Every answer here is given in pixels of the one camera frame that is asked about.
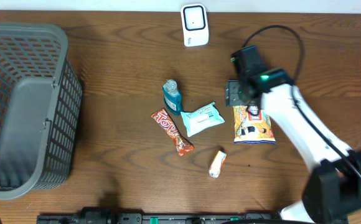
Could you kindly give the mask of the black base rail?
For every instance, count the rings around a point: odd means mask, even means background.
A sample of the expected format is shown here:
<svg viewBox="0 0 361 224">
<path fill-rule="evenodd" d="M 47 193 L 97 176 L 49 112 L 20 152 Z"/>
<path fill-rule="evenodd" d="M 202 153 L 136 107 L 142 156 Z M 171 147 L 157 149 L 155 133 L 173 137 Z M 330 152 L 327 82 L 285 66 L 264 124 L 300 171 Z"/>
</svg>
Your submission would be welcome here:
<svg viewBox="0 0 361 224">
<path fill-rule="evenodd" d="M 114 214 L 117 224 L 219 224 L 238 220 L 272 220 L 278 219 L 270 213 L 246 213 L 241 215 L 142 215 L 140 213 Z"/>
</svg>

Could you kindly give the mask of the blue mouthwash bottle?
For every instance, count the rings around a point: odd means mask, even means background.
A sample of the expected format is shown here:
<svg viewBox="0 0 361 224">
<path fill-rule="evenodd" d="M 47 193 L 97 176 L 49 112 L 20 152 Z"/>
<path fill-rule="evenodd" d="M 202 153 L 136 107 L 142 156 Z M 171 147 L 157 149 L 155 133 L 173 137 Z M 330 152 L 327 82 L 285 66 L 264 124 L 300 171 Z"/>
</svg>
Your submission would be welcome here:
<svg viewBox="0 0 361 224">
<path fill-rule="evenodd" d="M 164 102 L 173 114 L 180 115 L 183 112 L 182 95 L 177 87 L 175 80 L 166 80 L 162 87 L 164 94 Z"/>
</svg>

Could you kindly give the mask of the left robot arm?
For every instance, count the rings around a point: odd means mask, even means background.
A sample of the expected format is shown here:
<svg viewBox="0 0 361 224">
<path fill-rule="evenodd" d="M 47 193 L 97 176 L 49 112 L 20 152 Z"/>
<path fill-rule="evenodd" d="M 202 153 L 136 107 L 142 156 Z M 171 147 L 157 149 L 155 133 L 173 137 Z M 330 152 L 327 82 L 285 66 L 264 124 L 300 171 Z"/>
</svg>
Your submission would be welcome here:
<svg viewBox="0 0 361 224">
<path fill-rule="evenodd" d="M 74 214 L 39 215 L 36 224 L 117 224 L 117 219 L 110 210 L 84 207 Z"/>
</svg>

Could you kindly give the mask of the red Top chocolate bar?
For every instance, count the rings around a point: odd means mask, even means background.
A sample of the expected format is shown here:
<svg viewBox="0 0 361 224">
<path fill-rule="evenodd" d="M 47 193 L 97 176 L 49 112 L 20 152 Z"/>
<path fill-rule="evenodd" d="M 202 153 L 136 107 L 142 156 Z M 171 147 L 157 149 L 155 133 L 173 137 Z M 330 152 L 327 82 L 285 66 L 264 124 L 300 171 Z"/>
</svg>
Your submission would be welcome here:
<svg viewBox="0 0 361 224">
<path fill-rule="evenodd" d="M 151 118 L 170 136 L 177 149 L 178 155 L 183 156 L 194 150 L 194 145 L 184 138 L 179 132 L 175 122 L 167 111 L 162 108 L 151 115 Z"/>
</svg>

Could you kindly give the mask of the orange snack packet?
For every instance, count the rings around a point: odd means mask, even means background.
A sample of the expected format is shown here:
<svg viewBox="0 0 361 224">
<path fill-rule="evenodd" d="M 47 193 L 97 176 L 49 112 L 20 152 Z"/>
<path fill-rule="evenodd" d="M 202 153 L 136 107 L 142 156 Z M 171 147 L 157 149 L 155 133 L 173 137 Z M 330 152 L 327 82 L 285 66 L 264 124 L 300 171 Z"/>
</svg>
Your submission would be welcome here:
<svg viewBox="0 0 361 224">
<path fill-rule="evenodd" d="M 225 162 L 225 159 L 227 157 L 227 154 L 224 153 L 223 151 L 218 151 L 216 156 L 214 157 L 210 168 L 209 168 L 209 175 L 213 178 L 218 178 L 221 170 L 222 170 L 222 166 L 223 163 Z"/>
</svg>

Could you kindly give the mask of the light blue wet wipes pack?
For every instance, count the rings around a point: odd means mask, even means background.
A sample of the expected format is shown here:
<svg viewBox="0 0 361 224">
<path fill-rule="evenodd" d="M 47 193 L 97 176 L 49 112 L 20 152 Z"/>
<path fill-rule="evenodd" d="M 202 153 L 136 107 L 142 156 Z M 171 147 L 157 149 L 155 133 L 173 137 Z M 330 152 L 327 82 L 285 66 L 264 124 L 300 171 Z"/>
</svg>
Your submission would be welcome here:
<svg viewBox="0 0 361 224">
<path fill-rule="evenodd" d="M 215 102 L 207 104 L 194 112 L 182 112 L 181 116 L 188 137 L 225 122 L 216 109 Z"/>
</svg>

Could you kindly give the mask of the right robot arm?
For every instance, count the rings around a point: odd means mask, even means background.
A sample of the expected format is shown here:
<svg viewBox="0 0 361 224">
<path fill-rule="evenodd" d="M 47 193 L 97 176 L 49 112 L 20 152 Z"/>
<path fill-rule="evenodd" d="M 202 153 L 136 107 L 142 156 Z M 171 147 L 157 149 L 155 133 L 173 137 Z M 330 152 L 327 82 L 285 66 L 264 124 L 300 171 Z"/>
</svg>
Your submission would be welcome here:
<svg viewBox="0 0 361 224">
<path fill-rule="evenodd" d="M 301 200 L 281 209 L 280 223 L 341 222 L 361 209 L 361 150 L 354 151 L 319 119 L 283 69 L 229 80 L 225 103 L 262 109 L 310 171 Z"/>
</svg>

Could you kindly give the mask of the grey plastic shopping basket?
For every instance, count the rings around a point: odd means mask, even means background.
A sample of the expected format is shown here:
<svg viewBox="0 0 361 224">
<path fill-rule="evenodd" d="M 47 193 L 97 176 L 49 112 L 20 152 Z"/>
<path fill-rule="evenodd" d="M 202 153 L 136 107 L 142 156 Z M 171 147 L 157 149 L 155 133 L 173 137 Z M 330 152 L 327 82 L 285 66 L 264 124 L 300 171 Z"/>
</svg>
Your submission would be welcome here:
<svg viewBox="0 0 361 224">
<path fill-rule="evenodd" d="M 82 85 L 52 24 L 0 22 L 0 200 L 69 177 Z"/>
</svg>

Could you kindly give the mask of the white barcode scanner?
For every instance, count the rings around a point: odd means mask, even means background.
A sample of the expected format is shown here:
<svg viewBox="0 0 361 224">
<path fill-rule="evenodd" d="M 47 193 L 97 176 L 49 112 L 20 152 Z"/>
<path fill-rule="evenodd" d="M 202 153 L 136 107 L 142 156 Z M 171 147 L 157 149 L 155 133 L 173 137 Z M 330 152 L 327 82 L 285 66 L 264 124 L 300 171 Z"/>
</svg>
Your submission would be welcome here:
<svg viewBox="0 0 361 224">
<path fill-rule="evenodd" d="M 197 47 L 209 42 L 207 11 L 203 4 L 188 4 L 180 10 L 184 45 Z"/>
</svg>

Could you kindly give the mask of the yellow snack bag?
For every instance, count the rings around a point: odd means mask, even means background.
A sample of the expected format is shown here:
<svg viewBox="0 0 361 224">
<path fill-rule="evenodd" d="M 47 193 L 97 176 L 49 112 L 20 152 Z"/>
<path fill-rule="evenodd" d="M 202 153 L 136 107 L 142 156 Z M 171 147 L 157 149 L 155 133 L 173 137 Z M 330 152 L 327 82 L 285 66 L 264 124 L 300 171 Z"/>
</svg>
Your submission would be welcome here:
<svg viewBox="0 0 361 224">
<path fill-rule="evenodd" d="M 270 117 L 257 106 L 234 106 L 234 143 L 274 144 Z"/>
</svg>

